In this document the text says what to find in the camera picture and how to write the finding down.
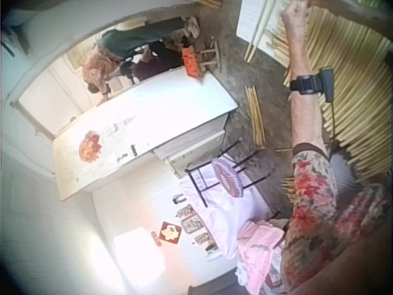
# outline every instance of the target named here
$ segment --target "sneaker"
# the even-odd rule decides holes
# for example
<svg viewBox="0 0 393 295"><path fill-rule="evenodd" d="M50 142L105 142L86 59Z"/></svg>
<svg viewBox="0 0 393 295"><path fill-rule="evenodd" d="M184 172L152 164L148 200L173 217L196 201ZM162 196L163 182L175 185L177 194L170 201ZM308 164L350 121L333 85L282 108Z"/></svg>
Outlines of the sneaker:
<svg viewBox="0 0 393 295"><path fill-rule="evenodd" d="M195 17L189 17L188 21L189 26L187 27L187 29L191 32L191 35L194 37L194 39L196 39L197 37L199 37L200 34L198 21Z"/></svg>
<svg viewBox="0 0 393 295"><path fill-rule="evenodd" d="M182 29L183 30L183 33L185 34L185 36L187 37L187 38L189 38L190 37L190 31L189 31L189 29L187 28L184 28L184 29Z"/></svg>

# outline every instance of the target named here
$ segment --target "concrete floor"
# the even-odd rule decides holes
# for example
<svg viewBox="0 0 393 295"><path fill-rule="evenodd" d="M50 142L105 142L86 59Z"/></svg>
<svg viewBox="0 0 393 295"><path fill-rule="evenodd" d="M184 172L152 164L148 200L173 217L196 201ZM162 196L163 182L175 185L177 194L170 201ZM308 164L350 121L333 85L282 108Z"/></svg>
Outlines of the concrete floor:
<svg viewBox="0 0 393 295"><path fill-rule="evenodd" d="M191 4L151 12L149 19L157 22L170 17L194 15L198 17L201 28L196 49L202 49L205 43L209 44L212 36L218 40L222 66L221 69L213 69L212 73L239 105L230 115L225 127L227 135L223 146L225 148L236 140L243 139L241 144L229 152L235 160L240 160L255 151L244 87L256 87L267 144L264 151L247 163L246 173L251 180L255 180L274 169L268 179L257 185L257 189L272 212L279 210L282 213L280 217L289 217L292 207L281 192L281 180L292 175L292 154L275 153L276 148L291 147L290 108L287 103L289 91L282 85L285 68L260 50L256 52L250 64L243 61L248 44L236 37L241 0L223 2L219 10L202 4Z"/></svg>

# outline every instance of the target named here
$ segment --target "white counter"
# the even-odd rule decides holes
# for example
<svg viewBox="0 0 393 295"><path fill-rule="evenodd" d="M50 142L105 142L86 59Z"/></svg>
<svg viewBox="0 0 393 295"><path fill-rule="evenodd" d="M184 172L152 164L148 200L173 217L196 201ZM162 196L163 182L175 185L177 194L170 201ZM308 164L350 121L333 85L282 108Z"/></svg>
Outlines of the white counter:
<svg viewBox="0 0 393 295"><path fill-rule="evenodd" d="M137 157L234 109L237 104L219 81L206 73L202 82L180 68L145 81L79 117L53 142L60 199L65 200ZM99 159L83 162L85 134L100 134Z"/></svg>

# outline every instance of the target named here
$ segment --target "hand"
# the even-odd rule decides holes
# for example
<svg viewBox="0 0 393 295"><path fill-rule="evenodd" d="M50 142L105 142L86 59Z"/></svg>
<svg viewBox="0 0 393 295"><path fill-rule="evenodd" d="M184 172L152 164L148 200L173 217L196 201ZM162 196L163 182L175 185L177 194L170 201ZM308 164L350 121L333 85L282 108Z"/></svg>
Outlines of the hand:
<svg viewBox="0 0 393 295"><path fill-rule="evenodd" d="M144 63L148 63L149 60L151 59L152 59L152 51L150 50L149 47L146 47L145 51L143 51L141 61L143 61Z"/></svg>
<svg viewBox="0 0 393 295"><path fill-rule="evenodd" d="M307 29L307 4L294 1L281 12L290 46L305 44Z"/></svg>
<svg viewBox="0 0 393 295"><path fill-rule="evenodd" d="M108 94L103 95L103 99L99 101L99 103L96 106L100 106L101 104L105 103L108 101Z"/></svg>

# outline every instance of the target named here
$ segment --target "bundle of sticks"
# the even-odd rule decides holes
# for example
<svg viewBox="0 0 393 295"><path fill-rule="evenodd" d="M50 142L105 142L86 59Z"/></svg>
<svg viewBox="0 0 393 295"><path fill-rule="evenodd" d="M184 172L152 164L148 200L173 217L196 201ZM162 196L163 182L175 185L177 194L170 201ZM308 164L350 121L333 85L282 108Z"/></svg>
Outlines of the bundle of sticks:
<svg viewBox="0 0 393 295"><path fill-rule="evenodd" d="M281 182L281 189L290 203L295 203L295 178L293 176L285 177Z"/></svg>
<svg viewBox="0 0 393 295"><path fill-rule="evenodd" d="M250 43L248 44L244 60L250 63L254 57L255 51L257 50L260 41L262 40L263 34L267 30L267 24L272 16L273 11L280 10L288 3L289 0L276 1L276 0L263 0L262 9L259 13L257 23L255 24L254 30L251 35Z"/></svg>
<svg viewBox="0 0 393 295"><path fill-rule="evenodd" d="M263 129L263 120L255 87L246 87L246 94L252 123L252 140L258 149L264 149L266 141L265 131Z"/></svg>
<svg viewBox="0 0 393 295"><path fill-rule="evenodd" d="M361 0L363 4L375 1ZM323 66L335 72L335 130L340 146L351 155L358 180L380 175L391 167L391 71L384 59L392 47L377 32L328 10L312 7L308 16L308 53L316 73ZM275 57L289 65L286 32L281 18L271 40ZM289 86L290 72L284 85ZM324 127L333 129L332 109L319 97Z"/></svg>

